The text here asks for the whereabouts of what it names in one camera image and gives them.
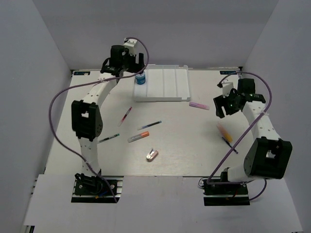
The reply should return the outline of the blue correction tape roll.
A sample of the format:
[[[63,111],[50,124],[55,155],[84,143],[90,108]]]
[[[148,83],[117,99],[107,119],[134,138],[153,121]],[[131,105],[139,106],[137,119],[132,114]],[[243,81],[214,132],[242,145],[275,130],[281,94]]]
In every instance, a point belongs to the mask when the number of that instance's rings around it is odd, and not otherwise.
[[[141,73],[141,74],[137,74],[135,76],[135,83],[138,84],[138,85],[142,85],[142,84],[145,84],[146,82],[146,76],[145,76],[145,73]]]

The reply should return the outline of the purple cap highlighter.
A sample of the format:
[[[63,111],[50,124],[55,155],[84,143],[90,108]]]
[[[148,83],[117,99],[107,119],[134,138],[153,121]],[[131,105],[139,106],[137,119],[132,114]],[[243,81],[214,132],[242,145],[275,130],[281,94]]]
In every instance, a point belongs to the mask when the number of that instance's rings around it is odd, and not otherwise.
[[[200,104],[200,103],[196,103],[196,102],[189,102],[189,106],[199,108],[199,109],[209,110],[208,105],[204,105],[204,104]]]

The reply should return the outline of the yellow cap highlighter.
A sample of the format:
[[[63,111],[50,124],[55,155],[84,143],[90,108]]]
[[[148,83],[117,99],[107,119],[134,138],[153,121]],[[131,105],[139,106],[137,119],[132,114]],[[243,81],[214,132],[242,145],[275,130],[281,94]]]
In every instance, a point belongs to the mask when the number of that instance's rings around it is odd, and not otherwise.
[[[229,143],[233,141],[230,133],[222,126],[221,123],[217,123],[217,129],[226,141],[228,141]]]

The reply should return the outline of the orange cap highlighter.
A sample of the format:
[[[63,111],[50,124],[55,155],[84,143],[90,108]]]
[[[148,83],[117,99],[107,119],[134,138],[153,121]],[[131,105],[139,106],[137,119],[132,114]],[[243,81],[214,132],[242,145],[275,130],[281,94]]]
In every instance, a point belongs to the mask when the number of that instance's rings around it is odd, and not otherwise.
[[[132,136],[132,137],[129,137],[129,138],[127,139],[127,141],[128,141],[128,143],[131,143],[131,142],[140,140],[140,139],[142,139],[142,138],[148,137],[149,135],[150,135],[149,132],[146,131],[146,132],[143,132],[143,133],[139,133],[139,134],[137,134],[137,135],[134,135],[134,136]]]

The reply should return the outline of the pink stapler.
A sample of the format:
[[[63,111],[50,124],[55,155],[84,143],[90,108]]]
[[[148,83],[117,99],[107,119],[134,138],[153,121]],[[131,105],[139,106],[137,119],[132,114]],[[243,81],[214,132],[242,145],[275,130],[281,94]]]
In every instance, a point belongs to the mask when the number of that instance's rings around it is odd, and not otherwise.
[[[146,155],[146,160],[148,162],[153,161],[158,156],[158,151],[151,149],[150,152]]]

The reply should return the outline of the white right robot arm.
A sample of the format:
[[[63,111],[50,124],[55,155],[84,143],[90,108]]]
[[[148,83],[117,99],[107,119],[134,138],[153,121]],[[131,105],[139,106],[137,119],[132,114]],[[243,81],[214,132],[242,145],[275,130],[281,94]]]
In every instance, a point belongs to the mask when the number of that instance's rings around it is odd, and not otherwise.
[[[237,87],[232,82],[218,85],[223,93],[214,98],[216,115],[223,118],[241,111],[249,123],[254,142],[243,163],[228,167],[226,177],[219,181],[224,193],[232,193],[237,183],[257,179],[282,179],[291,156],[291,142],[284,141],[272,125],[262,94],[257,94],[253,79],[239,79]]]

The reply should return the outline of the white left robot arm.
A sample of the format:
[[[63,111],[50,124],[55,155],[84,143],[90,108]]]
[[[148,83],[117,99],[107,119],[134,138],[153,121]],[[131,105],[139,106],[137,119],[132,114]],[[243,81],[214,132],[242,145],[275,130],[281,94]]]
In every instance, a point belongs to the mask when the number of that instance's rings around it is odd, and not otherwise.
[[[100,108],[110,91],[118,84],[124,72],[141,74],[144,54],[136,54],[137,40],[129,39],[123,45],[113,45],[110,57],[105,59],[98,77],[85,97],[71,104],[72,129],[80,143],[82,173],[87,176],[101,174],[98,162],[98,137],[103,130]]]

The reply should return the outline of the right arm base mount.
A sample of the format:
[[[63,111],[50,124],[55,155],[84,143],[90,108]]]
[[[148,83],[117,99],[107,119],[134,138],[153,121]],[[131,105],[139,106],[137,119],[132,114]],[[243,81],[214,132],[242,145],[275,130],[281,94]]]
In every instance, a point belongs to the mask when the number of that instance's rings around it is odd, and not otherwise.
[[[245,184],[215,185],[207,184],[207,179],[200,181],[204,190],[204,206],[248,206],[248,189]]]

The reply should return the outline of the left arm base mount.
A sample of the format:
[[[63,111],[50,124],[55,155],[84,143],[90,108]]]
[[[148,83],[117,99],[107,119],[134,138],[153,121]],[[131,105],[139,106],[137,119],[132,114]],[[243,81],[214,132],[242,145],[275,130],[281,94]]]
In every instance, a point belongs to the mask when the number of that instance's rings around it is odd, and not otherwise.
[[[121,197],[123,177],[99,177],[76,173],[71,203],[117,203]]]

